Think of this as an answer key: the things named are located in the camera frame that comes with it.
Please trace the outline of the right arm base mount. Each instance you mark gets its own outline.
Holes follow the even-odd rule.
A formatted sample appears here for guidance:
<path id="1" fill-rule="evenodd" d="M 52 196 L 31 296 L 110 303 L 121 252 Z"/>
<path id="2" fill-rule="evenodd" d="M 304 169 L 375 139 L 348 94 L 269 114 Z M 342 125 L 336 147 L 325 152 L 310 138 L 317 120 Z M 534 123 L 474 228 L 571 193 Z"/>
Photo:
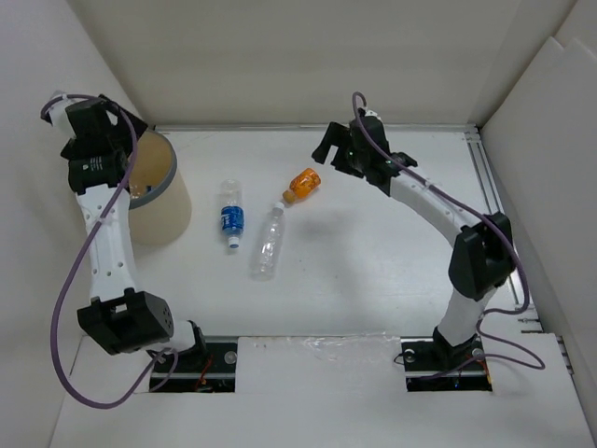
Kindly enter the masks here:
<path id="1" fill-rule="evenodd" d="M 407 337 L 400 341 L 393 362 L 403 367 L 409 392 L 491 392 L 487 364 L 475 357 L 482 353 L 479 336 L 448 351 L 431 337 Z"/>

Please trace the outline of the clear unlabelled plastic bottle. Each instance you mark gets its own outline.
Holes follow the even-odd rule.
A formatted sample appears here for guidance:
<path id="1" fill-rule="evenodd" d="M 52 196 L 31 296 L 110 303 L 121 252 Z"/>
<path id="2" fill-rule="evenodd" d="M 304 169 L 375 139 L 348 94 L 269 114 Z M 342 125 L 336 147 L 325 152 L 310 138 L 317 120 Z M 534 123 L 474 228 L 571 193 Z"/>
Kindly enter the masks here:
<path id="1" fill-rule="evenodd" d="M 285 205 L 275 203 L 261 228 L 256 252 L 251 263 L 251 277 L 270 280 L 275 275 L 285 233 Z"/>

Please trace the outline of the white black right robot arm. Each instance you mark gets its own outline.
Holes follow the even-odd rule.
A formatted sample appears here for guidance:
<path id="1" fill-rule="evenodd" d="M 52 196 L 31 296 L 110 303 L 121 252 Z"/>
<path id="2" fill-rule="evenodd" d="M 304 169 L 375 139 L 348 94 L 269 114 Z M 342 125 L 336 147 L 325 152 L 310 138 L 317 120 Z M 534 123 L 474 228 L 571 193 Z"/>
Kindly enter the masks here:
<path id="1" fill-rule="evenodd" d="M 364 178 L 386 196 L 405 204 L 451 246 L 448 275 L 452 294 L 445 315 L 434 328 L 431 344 L 431 356 L 438 364 L 435 369 L 451 369 L 464 358 L 489 300 L 514 270 L 512 257 L 487 226 L 491 222 L 511 241 L 509 219 L 500 212 L 474 218 L 462 206 L 435 194 L 434 184 L 415 159 L 389 150 L 380 119 L 365 116 L 362 123 L 381 151 L 370 144 L 356 120 L 347 126 L 332 121 L 312 158 L 323 164 L 335 147 L 337 152 L 331 161 L 335 170 Z"/>

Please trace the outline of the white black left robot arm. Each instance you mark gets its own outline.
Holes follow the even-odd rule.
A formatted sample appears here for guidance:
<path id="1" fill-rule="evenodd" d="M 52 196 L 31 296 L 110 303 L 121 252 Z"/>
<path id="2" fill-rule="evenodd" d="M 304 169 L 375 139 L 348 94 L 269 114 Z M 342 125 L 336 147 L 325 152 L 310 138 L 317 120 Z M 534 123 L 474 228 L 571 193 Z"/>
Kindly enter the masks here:
<path id="1" fill-rule="evenodd" d="M 128 186 L 130 157 L 147 126 L 105 96 L 68 101 L 73 135 L 61 155 L 90 237 L 90 305 L 78 309 L 78 324 L 109 355 L 172 347 L 183 367 L 197 370 L 208 357 L 201 329 L 175 319 L 166 300 L 142 290 L 137 278 Z"/>

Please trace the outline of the red label plastic bottle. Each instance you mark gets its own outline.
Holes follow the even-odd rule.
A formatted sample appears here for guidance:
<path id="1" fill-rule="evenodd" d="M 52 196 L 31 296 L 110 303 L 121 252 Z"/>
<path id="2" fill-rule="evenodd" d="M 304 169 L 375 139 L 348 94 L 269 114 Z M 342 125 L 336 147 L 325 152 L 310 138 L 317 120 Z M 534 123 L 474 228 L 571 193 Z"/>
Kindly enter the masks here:
<path id="1" fill-rule="evenodd" d="M 143 184 L 130 184 L 130 194 L 133 199 L 140 199 L 146 196 L 148 193 L 152 191 L 153 187 L 151 185 L 143 185 Z"/>

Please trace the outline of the orange plastic bottle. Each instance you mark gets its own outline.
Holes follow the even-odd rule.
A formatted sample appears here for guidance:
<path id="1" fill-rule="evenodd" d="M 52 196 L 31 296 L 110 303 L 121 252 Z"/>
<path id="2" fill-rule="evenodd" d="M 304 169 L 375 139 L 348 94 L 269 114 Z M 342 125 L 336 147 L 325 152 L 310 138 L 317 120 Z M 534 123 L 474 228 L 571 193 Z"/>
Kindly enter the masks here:
<path id="1" fill-rule="evenodd" d="M 307 168 L 297 175 L 283 192 L 286 203 L 296 203 L 305 200 L 321 185 L 321 177 L 314 169 Z"/>

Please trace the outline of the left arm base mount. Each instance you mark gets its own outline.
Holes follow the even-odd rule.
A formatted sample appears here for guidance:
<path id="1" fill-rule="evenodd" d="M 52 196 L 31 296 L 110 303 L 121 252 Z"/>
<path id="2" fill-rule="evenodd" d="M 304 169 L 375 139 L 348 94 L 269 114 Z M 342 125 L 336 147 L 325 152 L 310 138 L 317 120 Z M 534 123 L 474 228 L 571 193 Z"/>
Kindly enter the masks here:
<path id="1" fill-rule="evenodd" d="M 168 356 L 151 372 L 149 389 L 155 393 L 233 393 L 236 383 L 238 339 L 206 337 L 206 350 L 179 355 L 178 364 L 168 381 L 160 388 L 174 357 Z"/>

